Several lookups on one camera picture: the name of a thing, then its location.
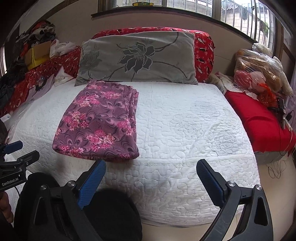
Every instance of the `screw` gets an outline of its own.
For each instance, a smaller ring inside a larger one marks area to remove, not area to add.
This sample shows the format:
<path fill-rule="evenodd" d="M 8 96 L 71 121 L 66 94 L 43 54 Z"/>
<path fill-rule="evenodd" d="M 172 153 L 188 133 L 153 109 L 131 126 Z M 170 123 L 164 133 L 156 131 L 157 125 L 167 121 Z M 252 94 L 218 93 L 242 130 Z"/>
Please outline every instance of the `screw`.
<path fill-rule="evenodd" d="M 40 190 L 43 191 L 43 190 L 45 190 L 46 188 L 47 188 L 46 185 L 42 185 L 42 186 L 40 187 Z"/>
<path fill-rule="evenodd" d="M 236 183 L 234 181 L 228 181 L 227 183 L 231 187 L 234 187 L 236 185 Z"/>
<path fill-rule="evenodd" d="M 75 181 L 69 181 L 68 183 L 67 183 L 67 186 L 68 187 L 72 187 L 72 186 L 74 186 L 75 185 Z"/>
<path fill-rule="evenodd" d="M 256 187 L 256 189 L 259 190 L 259 191 L 262 190 L 262 186 L 261 186 L 261 185 L 258 185 L 258 184 L 257 184 L 255 187 Z"/>

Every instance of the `yellow box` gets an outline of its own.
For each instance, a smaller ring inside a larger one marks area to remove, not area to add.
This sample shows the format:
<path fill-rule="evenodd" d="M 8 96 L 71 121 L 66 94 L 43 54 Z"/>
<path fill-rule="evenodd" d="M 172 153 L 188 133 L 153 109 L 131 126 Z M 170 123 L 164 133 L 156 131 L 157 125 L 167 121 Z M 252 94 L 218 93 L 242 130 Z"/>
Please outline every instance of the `yellow box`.
<path fill-rule="evenodd" d="M 29 49 L 25 55 L 25 64 L 28 70 L 37 67 L 38 65 L 49 60 L 50 45 L 51 41 L 47 41 L 42 44 L 38 44 L 33 48 Z"/>
<path fill-rule="evenodd" d="M 132 5 L 134 7 L 137 7 L 137 6 L 154 6 L 154 3 L 153 2 L 134 2 Z"/>

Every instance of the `gray floral pillow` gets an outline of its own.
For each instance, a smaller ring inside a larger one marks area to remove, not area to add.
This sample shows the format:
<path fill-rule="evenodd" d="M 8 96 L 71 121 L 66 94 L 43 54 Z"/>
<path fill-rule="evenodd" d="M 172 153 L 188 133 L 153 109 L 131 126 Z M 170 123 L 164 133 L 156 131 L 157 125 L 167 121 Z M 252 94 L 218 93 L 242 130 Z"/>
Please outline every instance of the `gray floral pillow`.
<path fill-rule="evenodd" d="M 104 36 L 82 45 L 75 86 L 89 80 L 198 84 L 194 35 L 152 31 Z"/>

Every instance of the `black flower print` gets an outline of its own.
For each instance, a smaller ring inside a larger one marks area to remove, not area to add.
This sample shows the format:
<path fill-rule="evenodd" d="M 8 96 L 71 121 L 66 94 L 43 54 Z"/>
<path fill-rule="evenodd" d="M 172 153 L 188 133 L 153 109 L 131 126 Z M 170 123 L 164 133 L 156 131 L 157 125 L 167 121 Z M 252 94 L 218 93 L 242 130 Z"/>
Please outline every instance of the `black flower print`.
<path fill-rule="evenodd" d="M 149 57 L 155 54 L 155 49 L 153 46 L 146 47 L 145 44 L 136 42 L 136 45 L 129 45 L 122 52 L 124 56 L 119 63 L 124 64 L 124 72 L 133 69 L 138 73 L 142 68 L 150 69 L 152 59 Z"/>
<path fill-rule="evenodd" d="M 88 52 L 86 54 L 84 54 L 84 49 L 82 47 L 81 49 L 81 54 L 82 54 L 82 59 L 80 60 L 79 66 L 81 69 L 81 73 L 84 74 L 85 72 L 89 72 L 90 69 L 95 68 L 96 66 L 98 66 L 98 64 L 102 61 L 99 58 L 100 52 L 97 49 L 96 45 L 94 46 L 94 50 L 91 52 Z"/>

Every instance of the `hand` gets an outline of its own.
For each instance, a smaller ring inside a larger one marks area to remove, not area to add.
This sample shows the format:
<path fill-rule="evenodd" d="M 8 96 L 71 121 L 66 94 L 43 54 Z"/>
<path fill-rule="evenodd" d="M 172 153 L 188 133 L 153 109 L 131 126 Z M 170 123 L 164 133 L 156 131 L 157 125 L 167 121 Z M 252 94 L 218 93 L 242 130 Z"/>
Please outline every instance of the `hand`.
<path fill-rule="evenodd" d="M 3 213 L 9 223 L 13 222 L 13 213 L 11 211 L 11 206 L 6 192 L 0 193 L 0 212 Z"/>

